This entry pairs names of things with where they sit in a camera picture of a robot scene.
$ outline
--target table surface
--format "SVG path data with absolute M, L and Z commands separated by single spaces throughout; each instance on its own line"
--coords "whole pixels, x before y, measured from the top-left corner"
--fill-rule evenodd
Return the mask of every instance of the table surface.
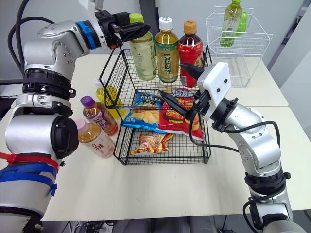
M 283 169 L 292 175 L 287 181 L 292 209 L 310 209 L 310 141 L 290 108 L 256 109 L 279 125 Z M 6 153 L 4 131 L 11 112 L 0 122 L 0 151 Z M 72 119 L 83 118 L 81 107 L 73 112 Z M 268 130 L 275 136 L 273 127 Z M 236 147 L 225 133 L 211 130 L 210 139 Z M 115 157 L 99 158 L 80 144 L 64 160 L 45 221 L 241 214 L 250 195 L 240 155 L 224 149 L 212 148 L 208 164 L 124 166 Z M 0 160 L 0 167 L 5 166 Z
M 94 80 L 99 78 L 109 55 L 88 55 L 76 60 L 75 71 L 71 82 L 72 88 L 76 90 L 76 97 L 71 99 L 72 107 L 81 107 L 80 98 L 86 95 L 95 96 L 96 87 Z M 116 60 L 113 55 L 104 73 L 107 79 Z M 246 58 L 245 61 L 250 67 L 256 66 L 257 60 Z M 282 95 L 276 82 L 273 80 L 263 61 L 260 61 L 247 88 L 231 88 L 226 98 L 229 100 L 239 98 L 239 103 L 244 106 L 288 106 L 285 97 Z

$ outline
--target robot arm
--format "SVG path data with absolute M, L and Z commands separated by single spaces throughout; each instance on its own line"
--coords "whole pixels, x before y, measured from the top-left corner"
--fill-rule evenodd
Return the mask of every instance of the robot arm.
M 161 92 L 164 100 L 190 121 L 191 128 L 197 113 L 205 121 L 214 121 L 215 130 L 226 132 L 236 143 L 245 168 L 245 182 L 249 186 L 251 197 L 243 207 L 243 215 L 253 232 L 257 232 L 249 223 L 246 208 L 250 206 L 252 222 L 256 229 L 264 233 L 305 233 L 293 222 L 293 214 L 287 195 L 285 180 L 290 174 L 282 171 L 280 162 L 279 134 L 275 122 L 263 122 L 264 116 L 255 109 L 237 104 L 238 99 L 225 98 L 231 87 L 227 63 L 210 64 L 206 70 L 190 64 L 181 64 L 187 72 L 198 80 L 199 91 L 191 110 L 178 105 L 178 101 L 169 94 Z M 277 129 L 277 141 L 269 134 L 266 123 L 274 123 Z
M 0 172 L 0 233 L 41 232 L 40 220 L 57 188 L 62 159 L 79 143 L 76 125 L 68 118 L 76 59 L 92 49 L 120 47 L 150 28 L 130 24 L 127 12 L 94 13 L 96 0 L 79 2 L 89 20 L 47 25 L 37 40 L 24 46 L 22 94 L 5 132 L 12 155 L 1 154 L 9 164 Z

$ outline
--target chip bag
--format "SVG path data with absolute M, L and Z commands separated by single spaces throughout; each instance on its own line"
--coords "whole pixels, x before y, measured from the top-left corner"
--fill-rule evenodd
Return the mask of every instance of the chip bag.
M 151 110 L 145 109 L 133 109 L 127 115 L 125 120 L 122 122 L 122 126 L 152 130 L 157 133 L 166 133 L 165 131 L 159 130 L 159 118 L 160 111 L 157 110 L 163 104 L 163 98 L 157 95 L 152 95 L 144 92 L 137 92 L 134 100 L 134 106 L 143 106 L 150 108 Z
M 166 143 L 173 137 L 173 134 L 141 134 L 139 136 L 139 146 L 131 151 L 131 155 L 150 155 L 169 151 Z
M 193 106 L 194 92 L 186 88 L 168 90 L 174 96 L 180 105 L 190 109 Z M 160 111 L 160 130 L 168 133 L 184 134 L 189 136 L 189 121 L 175 110 L 170 109 L 167 103 L 163 104 L 163 108 L 167 110 Z M 199 115 L 197 114 L 193 121 L 192 137 L 196 140 L 203 140 L 203 133 L 200 126 Z

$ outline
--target purple bottle cap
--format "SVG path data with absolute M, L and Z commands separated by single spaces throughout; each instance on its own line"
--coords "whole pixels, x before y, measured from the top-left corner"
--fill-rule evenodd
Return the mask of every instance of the purple bottle cap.
M 86 108 L 90 108 L 95 104 L 95 100 L 91 96 L 82 97 L 80 99 L 80 102 Z

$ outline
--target orange bottle cap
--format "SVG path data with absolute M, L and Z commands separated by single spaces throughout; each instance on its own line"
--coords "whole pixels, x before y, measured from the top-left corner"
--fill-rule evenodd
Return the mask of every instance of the orange bottle cap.
M 184 22 L 184 33 L 185 34 L 196 33 L 196 22 L 194 20 L 187 20 Z

